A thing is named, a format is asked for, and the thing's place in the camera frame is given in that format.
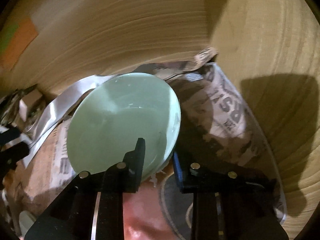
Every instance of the wooden bin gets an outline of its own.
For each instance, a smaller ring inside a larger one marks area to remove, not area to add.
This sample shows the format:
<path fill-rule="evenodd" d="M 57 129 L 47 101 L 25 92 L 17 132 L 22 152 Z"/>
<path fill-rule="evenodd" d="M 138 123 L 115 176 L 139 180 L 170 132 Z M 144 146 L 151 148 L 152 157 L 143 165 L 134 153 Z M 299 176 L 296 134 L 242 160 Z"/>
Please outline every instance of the wooden bin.
<path fill-rule="evenodd" d="M 320 200 L 320 26 L 304 0 L 19 0 L 5 26 L 28 16 L 39 34 L 1 93 L 38 83 L 53 98 L 85 76 L 216 47 L 275 154 L 283 226 L 290 239 L 302 230 Z"/>

